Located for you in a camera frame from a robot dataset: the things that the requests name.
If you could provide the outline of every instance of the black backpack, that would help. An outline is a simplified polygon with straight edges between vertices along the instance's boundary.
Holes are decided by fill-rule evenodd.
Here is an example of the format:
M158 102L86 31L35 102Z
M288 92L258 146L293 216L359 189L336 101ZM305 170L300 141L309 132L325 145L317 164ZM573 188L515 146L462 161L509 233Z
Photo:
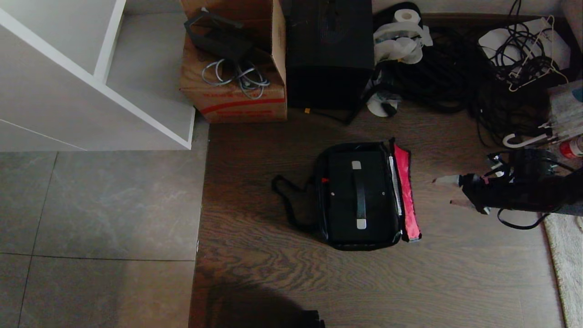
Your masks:
M326 149L318 159L314 176L300 188L281 175L272 180L272 190L284 203L287 220L296 228L319 230L325 241L339 250L375 250L393 246L399 239L419 240L411 192L410 152L383 142L340 144ZM289 198L278 188L285 182L292 190L305 192L315 185L318 222L296 220Z

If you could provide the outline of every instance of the white cabinet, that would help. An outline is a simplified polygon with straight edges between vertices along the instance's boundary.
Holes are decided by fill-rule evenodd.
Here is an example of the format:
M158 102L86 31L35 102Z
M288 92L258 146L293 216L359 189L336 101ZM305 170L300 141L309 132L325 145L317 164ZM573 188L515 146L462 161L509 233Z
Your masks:
M186 17L131 1L0 0L0 151L191 148Z

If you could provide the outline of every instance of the white rug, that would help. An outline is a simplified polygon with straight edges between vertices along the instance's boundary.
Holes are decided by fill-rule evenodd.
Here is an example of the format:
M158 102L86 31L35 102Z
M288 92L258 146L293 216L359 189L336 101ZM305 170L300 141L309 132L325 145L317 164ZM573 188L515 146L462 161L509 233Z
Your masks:
M583 220L551 214L545 219L567 328L583 327Z

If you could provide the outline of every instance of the cardboard box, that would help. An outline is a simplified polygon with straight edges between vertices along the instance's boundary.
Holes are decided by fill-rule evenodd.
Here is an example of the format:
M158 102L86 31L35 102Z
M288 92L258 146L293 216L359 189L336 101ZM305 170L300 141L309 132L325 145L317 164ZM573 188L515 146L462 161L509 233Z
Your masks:
M219 58L197 49L186 36L180 90L210 123L286 121L286 28L279 1L181 1L189 18L195 16L204 6L212 13L243 22L245 35L260 49L254 51L251 59L271 84L265 88L261 98L253 100L241 91L237 81L224 86L206 83L201 77L203 68ZM212 69L207 72L207 78L214 78ZM251 94L258 95L259 90Z

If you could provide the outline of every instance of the bag strap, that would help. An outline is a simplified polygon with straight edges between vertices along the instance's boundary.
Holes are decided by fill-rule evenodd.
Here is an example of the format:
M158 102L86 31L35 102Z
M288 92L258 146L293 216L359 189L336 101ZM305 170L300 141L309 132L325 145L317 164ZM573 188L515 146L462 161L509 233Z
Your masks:
M286 185L288 187L290 187L293 191L296 191L296 192L299 192L299 193L305 193L308 190L308 185L314 183L314 177L311 177L311 178L308 179L308 181L304 185L304 188L300 188L297 185L295 185L293 182L291 182L290 180L287 180L286 178L284 178L282 175L276 175L273 178L273 180L271 180L271 190L275 191L275 193L277 193L278 195L281 196L281 198L283 200L283 206L285 207L285 210L286 210L287 221L291 225L295 226L298 230L301 230L301 231L304 231L304 232L313 232L313 231L316 231L318 229L318 225L317 224L301 224L301 223L297 222L296 215L295 215L295 213L293 211L292 202L278 188L278 182L279 181L285 182Z

